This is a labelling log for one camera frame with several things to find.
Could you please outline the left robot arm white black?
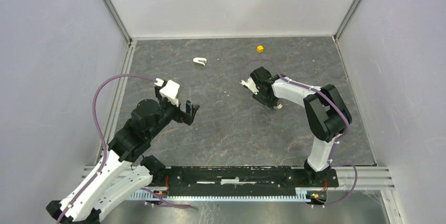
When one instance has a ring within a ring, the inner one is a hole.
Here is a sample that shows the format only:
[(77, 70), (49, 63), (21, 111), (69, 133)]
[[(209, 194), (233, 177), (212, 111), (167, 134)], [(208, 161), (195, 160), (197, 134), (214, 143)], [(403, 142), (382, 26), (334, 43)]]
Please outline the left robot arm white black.
[(149, 147), (151, 141), (170, 122), (191, 125), (200, 108), (186, 101), (180, 109), (177, 95), (169, 95), (169, 87), (155, 87), (156, 99), (143, 99), (131, 112), (107, 148), (107, 155), (82, 183), (66, 198), (53, 200), (46, 211), (57, 223), (100, 223), (135, 191), (149, 184), (161, 185), (165, 166), (154, 156), (143, 158), (125, 178), (115, 179), (129, 168)]

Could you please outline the yellow cube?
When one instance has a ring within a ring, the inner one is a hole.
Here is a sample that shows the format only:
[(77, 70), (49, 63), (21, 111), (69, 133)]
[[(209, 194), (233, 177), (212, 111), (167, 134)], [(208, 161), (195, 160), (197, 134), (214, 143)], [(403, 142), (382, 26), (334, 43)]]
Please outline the yellow cube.
[(259, 46), (257, 46), (257, 52), (258, 53), (263, 53), (264, 52), (264, 50), (265, 50), (265, 48), (262, 46), (262, 45), (259, 45)]

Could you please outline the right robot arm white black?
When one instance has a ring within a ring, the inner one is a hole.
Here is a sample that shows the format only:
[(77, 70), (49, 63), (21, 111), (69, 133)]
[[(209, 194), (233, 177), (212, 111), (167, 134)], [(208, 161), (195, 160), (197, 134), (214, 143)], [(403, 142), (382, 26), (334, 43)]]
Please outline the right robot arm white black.
[(333, 147), (350, 129), (351, 114), (334, 85), (310, 86), (281, 74), (272, 75), (264, 67), (255, 69), (240, 82), (255, 100), (270, 109), (279, 109), (281, 99), (305, 109), (314, 135), (310, 155), (304, 163), (304, 180), (310, 186), (324, 181), (330, 170)]

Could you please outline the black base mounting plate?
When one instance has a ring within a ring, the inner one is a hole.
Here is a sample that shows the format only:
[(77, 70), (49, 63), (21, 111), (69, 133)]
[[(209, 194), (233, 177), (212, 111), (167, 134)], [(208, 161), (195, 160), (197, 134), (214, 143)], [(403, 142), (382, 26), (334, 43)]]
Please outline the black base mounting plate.
[(166, 186), (169, 196), (294, 196), (297, 188), (336, 188), (339, 182), (332, 168), (312, 181), (304, 167), (172, 166), (154, 175), (151, 186)]

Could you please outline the aluminium rail frame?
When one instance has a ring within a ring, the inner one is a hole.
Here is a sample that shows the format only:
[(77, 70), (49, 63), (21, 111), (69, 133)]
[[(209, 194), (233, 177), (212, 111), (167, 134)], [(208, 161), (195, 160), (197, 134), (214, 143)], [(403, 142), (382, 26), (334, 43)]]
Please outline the aluminium rail frame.
[(318, 192), (394, 190), (386, 167), (330, 168), (312, 176), (296, 166), (171, 166), (147, 186), (167, 200), (309, 201)]

